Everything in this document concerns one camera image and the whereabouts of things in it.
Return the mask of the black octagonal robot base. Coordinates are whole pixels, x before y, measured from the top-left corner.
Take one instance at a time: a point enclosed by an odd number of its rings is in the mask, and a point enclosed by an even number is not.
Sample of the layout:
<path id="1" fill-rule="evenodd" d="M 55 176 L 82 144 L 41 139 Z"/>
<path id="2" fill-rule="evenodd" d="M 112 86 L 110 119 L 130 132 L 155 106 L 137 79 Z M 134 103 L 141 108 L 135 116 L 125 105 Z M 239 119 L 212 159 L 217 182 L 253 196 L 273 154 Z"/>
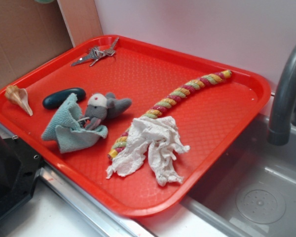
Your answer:
<path id="1" fill-rule="evenodd" d="M 33 197 L 42 162 L 21 138 L 0 136 L 0 221 Z"/>

